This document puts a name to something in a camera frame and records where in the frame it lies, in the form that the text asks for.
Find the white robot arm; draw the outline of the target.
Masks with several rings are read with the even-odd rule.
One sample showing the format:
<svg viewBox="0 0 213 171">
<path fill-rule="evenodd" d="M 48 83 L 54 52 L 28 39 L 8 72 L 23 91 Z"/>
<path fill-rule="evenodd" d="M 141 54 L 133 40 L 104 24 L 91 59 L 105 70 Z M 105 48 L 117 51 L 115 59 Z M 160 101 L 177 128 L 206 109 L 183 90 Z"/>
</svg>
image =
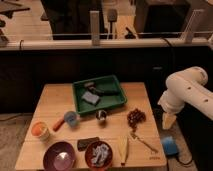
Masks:
<svg viewBox="0 0 213 171">
<path fill-rule="evenodd" d="M 167 89 L 158 104 L 163 109 L 162 128 L 168 130 L 176 121 L 177 114 L 188 103 L 206 117 L 213 120 L 213 92 L 205 88 L 207 72 L 198 66 L 169 75 L 165 81 Z"/>
</svg>

